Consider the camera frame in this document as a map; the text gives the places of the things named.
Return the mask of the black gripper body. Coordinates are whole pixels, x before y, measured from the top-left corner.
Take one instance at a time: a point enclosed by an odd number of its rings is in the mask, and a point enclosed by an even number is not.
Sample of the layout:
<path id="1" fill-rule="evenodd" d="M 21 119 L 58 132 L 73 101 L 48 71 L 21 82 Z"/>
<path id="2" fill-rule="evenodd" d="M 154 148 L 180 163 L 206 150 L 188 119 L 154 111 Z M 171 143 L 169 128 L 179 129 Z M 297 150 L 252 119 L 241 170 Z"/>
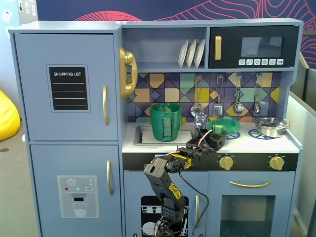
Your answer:
<path id="1" fill-rule="evenodd" d="M 206 142 L 214 150 L 220 150 L 225 144 L 225 135 L 211 132 L 206 136 Z"/>

